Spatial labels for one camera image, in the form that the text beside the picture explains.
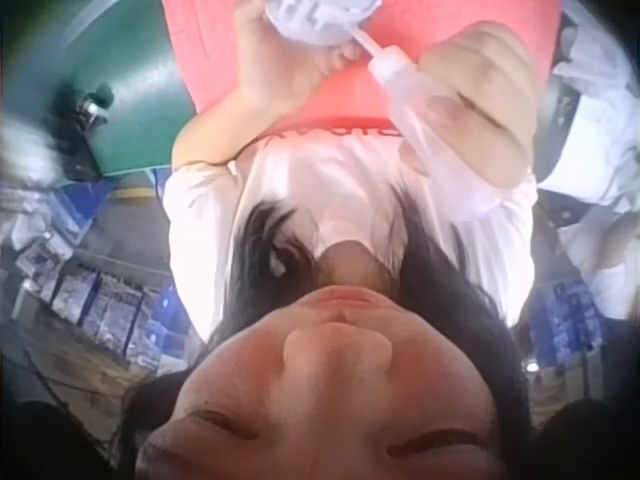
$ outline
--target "black hair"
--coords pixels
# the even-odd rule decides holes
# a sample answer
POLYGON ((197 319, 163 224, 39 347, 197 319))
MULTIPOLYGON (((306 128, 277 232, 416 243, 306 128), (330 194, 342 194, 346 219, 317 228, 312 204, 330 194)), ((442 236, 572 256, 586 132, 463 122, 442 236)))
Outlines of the black hair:
MULTIPOLYGON (((396 194, 406 229, 406 246, 395 273, 396 301, 426 319, 456 344, 487 383, 496 405, 502 439, 502 456, 509 469, 522 470, 531 433, 527 389, 519 355, 495 302, 468 279, 464 245, 454 231, 457 267, 428 233, 428 223, 416 203, 396 194)), ((294 215, 278 204, 260 203, 249 214, 235 240, 232 269, 226 291, 223 319, 212 335, 207 352, 255 324, 277 308, 291 304, 319 287, 319 267, 308 248, 285 224, 294 215)), ((133 438, 162 426, 173 410, 180 386, 190 372, 175 374, 171 382, 157 379, 139 387, 125 408, 121 426, 121 471, 133 472, 136 449, 133 438), (145 395, 160 382, 161 394, 145 395), (163 403, 140 408, 151 396, 163 403)))

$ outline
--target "hand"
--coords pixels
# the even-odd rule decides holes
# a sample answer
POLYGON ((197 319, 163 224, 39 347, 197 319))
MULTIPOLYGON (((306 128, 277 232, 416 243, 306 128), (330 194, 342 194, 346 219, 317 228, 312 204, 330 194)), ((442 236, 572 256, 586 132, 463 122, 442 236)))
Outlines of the hand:
POLYGON ((520 40, 500 24, 482 22, 431 47, 419 64, 463 100, 436 97, 427 105, 438 137, 472 168, 482 167, 493 185, 518 185, 533 161, 541 95, 520 40))
POLYGON ((622 264, 634 237, 640 235, 640 212, 628 212, 618 218, 604 233, 598 258, 598 269, 622 264))
POLYGON ((264 16, 265 0, 237 0, 239 88, 259 107, 289 113, 303 105, 325 78, 360 55, 355 43, 311 47, 283 38, 264 16))

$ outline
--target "white shirt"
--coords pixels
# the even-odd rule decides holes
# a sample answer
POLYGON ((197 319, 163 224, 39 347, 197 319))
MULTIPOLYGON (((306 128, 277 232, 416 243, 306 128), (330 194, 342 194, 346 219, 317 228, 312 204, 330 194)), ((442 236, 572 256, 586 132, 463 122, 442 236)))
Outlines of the white shirt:
MULTIPOLYGON (((390 130, 289 132, 250 147, 235 168, 194 164, 175 172, 164 196, 171 268, 202 339, 208 340, 221 319, 234 235, 263 200, 297 209, 289 227, 316 257, 336 243, 356 240, 389 266, 389 235, 398 218, 392 186, 404 189, 455 263, 452 230, 434 205, 431 179, 401 161, 401 143, 390 130)), ((533 284, 536 200, 529 176, 489 211, 455 225, 468 252, 470 279, 492 296, 508 326, 517 322, 533 284)))
POLYGON ((607 318, 628 320, 637 307, 640 240, 633 238, 629 242, 619 265, 597 268, 602 241, 618 217, 613 208, 593 206, 580 222, 558 229, 558 236, 567 256, 589 286, 598 310, 607 318))

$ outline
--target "white sleeve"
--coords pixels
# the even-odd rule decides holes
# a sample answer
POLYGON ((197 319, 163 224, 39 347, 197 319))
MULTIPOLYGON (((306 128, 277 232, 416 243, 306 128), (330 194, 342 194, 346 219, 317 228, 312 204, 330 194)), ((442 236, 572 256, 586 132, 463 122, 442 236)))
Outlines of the white sleeve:
POLYGON ((471 281, 494 299, 509 327, 517 323, 533 286, 532 208, 537 199, 530 174, 498 206, 478 219, 456 224, 467 249, 471 281))
POLYGON ((596 270, 587 283, 602 315, 614 320, 632 317, 640 298, 640 241, 631 241, 620 265, 596 270))
POLYGON ((226 266, 241 187, 227 167, 186 166, 167 181, 171 270, 178 295, 206 342, 222 316, 226 266))

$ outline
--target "mouth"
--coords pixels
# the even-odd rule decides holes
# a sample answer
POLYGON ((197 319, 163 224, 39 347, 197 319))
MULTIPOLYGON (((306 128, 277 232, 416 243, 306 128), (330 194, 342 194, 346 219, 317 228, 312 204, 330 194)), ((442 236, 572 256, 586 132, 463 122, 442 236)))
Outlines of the mouth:
POLYGON ((345 307, 361 309, 390 308, 401 310, 392 300, 384 295, 363 287, 334 285, 321 288, 296 302, 305 307, 345 307))

